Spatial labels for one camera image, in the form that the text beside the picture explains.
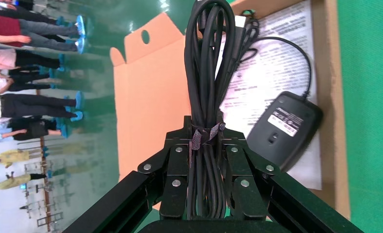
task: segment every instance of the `green floor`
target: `green floor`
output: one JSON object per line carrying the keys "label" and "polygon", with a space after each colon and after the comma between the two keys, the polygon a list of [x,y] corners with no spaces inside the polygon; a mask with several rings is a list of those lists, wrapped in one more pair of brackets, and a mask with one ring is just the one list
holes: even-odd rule
{"label": "green floor", "polygon": [[[75,194],[69,207],[63,210],[66,219],[59,228],[66,227],[117,183],[116,116],[109,48],[124,51],[124,36],[160,12],[167,12],[183,32],[192,4],[192,0],[68,0],[56,3],[62,12],[88,18],[91,44],[88,54],[67,56],[67,66],[72,71],[61,77],[67,82],[62,88],[69,90],[47,92],[72,96],[75,90],[81,89],[90,99],[86,103],[86,120],[72,125],[82,129],[81,134],[67,141],[89,146],[89,159],[75,154],[55,158],[60,162],[64,160],[67,166],[84,168],[89,164],[91,169],[82,169],[80,174],[68,178]],[[339,20],[352,221],[365,232],[383,233],[383,0],[339,1]],[[93,188],[96,192],[86,196]],[[153,212],[147,221],[157,218]]]}

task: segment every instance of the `white paper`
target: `white paper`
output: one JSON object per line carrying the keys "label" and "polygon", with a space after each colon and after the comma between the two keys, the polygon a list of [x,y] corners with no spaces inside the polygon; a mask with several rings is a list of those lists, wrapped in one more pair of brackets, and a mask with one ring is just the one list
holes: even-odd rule
{"label": "white paper", "polygon": [[[313,64],[310,0],[269,15],[259,22],[260,37],[278,36],[296,43],[308,53]],[[308,84],[307,63],[303,55],[291,45],[276,40],[265,40],[257,42],[252,47],[257,48],[259,52],[252,59],[243,62],[235,72],[220,107],[224,112],[227,128],[240,131],[246,137],[266,107],[282,91],[302,95]],[[316,103],[314,69],[310,91],[309,100]],[[318,133],[307,151],[288,173],[307,188],[321,189]]]}

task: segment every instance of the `red shirt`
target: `red shirt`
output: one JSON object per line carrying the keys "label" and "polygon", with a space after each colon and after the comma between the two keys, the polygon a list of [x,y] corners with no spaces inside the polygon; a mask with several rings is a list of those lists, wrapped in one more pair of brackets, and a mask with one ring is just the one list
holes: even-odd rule
{"label": "red shirt", "polygon": [[[20,22],[18,19],[0,16],[0,35],[21,35]],[[22,47],[20,42],[4,43],[14,47]]]}

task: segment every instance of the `mouse label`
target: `mouse label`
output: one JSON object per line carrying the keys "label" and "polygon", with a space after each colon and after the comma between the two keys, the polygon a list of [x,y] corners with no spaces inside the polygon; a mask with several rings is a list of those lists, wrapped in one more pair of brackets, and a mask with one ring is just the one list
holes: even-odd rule
{"label": "mouse label", "polygon": [[279,107],[268,118],[268,122],[291,137],[294,137],[299,131],[303,119]]}

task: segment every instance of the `hand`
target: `hand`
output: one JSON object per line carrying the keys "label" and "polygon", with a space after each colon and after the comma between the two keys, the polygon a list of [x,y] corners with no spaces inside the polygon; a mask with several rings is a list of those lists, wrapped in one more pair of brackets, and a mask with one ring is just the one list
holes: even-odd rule
{"label": "hand", "polygon": [[17,35],[16,36],[17,42],[29,44],[31,42],[31,37],[24,36],[24,35]]}
{"label": "hand", "polygon": [[7,4],[7,8],[15,11],[17,10],[17,8],[11,4]]}

